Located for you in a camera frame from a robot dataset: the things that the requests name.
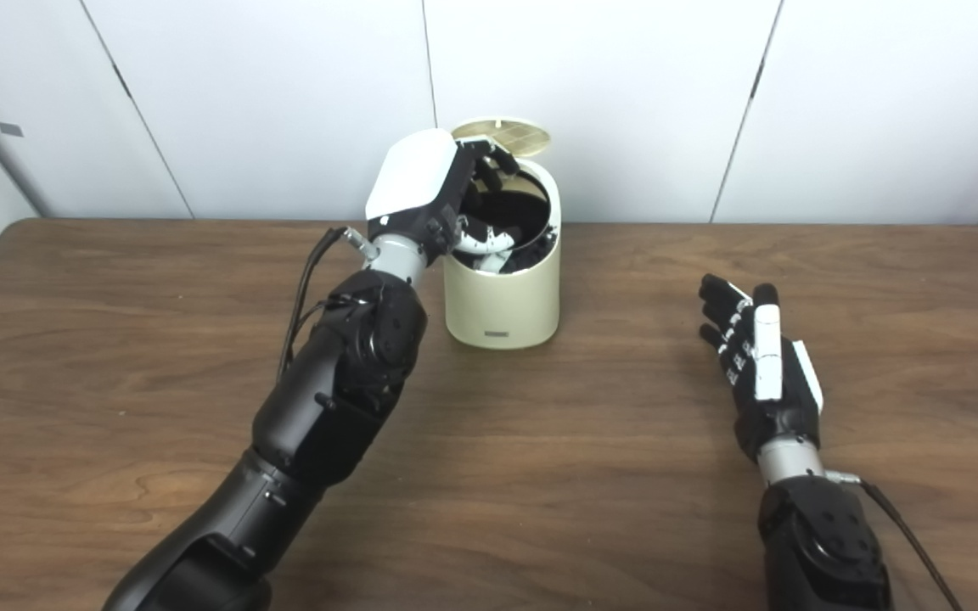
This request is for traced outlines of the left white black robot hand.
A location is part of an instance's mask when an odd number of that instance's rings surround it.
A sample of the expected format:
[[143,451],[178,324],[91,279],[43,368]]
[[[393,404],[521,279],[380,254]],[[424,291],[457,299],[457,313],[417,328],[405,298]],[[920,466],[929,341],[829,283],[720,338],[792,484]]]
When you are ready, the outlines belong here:
[[442,255],[493,255],[524,239],[516,226],[476,219],[482,182],[500,193],[504,177],[520,166],[492,136],[455,139],[445,129],[415,132],[393,144],[366,201],[368,239],[397,236],[411,241],[430,266]]

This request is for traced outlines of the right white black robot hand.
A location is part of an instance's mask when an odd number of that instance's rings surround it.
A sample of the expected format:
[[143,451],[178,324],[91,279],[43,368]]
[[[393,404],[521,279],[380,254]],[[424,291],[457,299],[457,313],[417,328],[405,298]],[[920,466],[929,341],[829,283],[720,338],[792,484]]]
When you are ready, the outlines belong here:
[[784,335],[776,287],[760,283],[746,293],[706,274],[699,297],[707,320],[700,336],[731,387],[742,452],[756,462],[765,445],[784,437],[819,447],[823,392],[803,341]]

